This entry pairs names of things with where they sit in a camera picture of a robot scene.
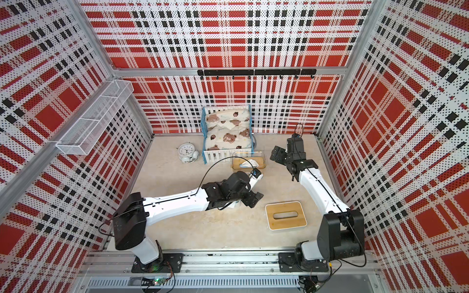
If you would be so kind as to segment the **clear plastic tissue box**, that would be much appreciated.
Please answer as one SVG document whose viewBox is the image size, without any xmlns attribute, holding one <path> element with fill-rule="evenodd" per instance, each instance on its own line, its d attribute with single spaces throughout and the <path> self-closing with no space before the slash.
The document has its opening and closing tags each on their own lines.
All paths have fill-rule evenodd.
<svg viewBox="0 0 469 293">
<path fill-rule="evenodd" d="M 232 154 L 232 169 L 250 172 L 253 168 L 266 168 L 266 158 L 262 151 L 237 151 Z"/>
</svg>

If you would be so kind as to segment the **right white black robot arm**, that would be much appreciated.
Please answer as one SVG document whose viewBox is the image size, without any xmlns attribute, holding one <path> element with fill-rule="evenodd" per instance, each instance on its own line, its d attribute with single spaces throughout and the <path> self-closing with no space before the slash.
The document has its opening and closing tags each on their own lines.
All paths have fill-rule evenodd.
<svg viewBox="0 0 469 293">
<path fill-rule="evenodd" d="M 306 189 L 322 214 L 316 240 L 296 245 L 297 262 L 344 261 L 364 256 L 363 214 L 345 204 L 326 183 L 316 162 L 307 159 L 302 136 L 294 133 L 287 139 L 286 149 L 275 146 L 270 160 L 287 168 L 292 180 Z"/>
</svg>

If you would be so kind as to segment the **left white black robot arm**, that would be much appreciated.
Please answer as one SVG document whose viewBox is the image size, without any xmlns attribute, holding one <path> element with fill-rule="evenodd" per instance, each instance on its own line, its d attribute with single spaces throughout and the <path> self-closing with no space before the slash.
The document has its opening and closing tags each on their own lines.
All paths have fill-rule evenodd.
<svg viewBox="0 0 469 293">
<path fill-rule="evenodd" d="M 254 208 L 263 194 L 252 189 L 262 177 L 260 170 L 254 168 L 250 173 L 238 171 L 228 179 L 206 183 L 185 193 L 143 197 L 135 192 L 112 216 L 115 248 L 132 252 L 143 265 L 162 262 L 161 246 L 146 236 L 147 227 L 189 212 L 224 210 L 237 201 Z"/>
</svg>

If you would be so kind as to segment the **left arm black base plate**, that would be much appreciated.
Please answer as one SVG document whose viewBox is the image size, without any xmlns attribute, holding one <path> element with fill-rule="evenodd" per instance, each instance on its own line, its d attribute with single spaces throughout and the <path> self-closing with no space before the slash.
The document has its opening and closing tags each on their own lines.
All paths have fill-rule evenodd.
<svg viewBox="0 0 469 293">
<path fill-rule="evenodd" d="M 183 253 L 163 253 L 159 258 L 144 264 L 138 257 L 135 257 L 132 273 L 179 273 L 183 263 Z"/>
</svg>

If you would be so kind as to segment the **white tissue box bamboo lid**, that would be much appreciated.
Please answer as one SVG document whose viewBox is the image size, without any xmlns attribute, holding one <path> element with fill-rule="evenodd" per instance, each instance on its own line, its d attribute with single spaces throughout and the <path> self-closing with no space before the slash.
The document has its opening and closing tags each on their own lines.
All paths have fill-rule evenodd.
<svg viewBox="0 0 469 293">
<path fill-rule="evenodd" d="M 271 203 L 265 206 L 271 231 L 289 230 L 307 226 L 303 207 L 299 201 Z"/>
</svg>

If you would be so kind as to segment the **bamboo slotted lid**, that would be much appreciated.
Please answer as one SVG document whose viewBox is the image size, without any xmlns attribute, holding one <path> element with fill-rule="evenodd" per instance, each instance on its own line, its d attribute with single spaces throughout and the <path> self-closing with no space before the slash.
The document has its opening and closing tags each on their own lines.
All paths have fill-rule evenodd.
<svg viewBox="0 0 469 293">
<path fill-rule="evenodd" d="M 248 162 L 252 168 L 240 168 L 239 165 Z M 232 159 L 232 169 L 233 170 L 251 170 L 253 168 L 257 168 L 259 170 L 264 169 L 266 167 L 265 159 L 261 156 L 255 157 L 234 157 Z"/>
</svg>

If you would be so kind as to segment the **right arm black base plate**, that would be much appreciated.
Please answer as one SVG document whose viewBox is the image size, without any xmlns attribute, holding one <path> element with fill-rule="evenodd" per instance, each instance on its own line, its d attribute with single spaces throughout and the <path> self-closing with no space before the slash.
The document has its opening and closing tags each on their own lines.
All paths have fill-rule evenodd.
<svg viewBox="0 0 469 293">
<path fill-rule="evenodd" d="M 330 272 L 324 260 L 298 260 L 295 253 L 279 253 L 278 264 L 281 272 Z"/>
</svg>

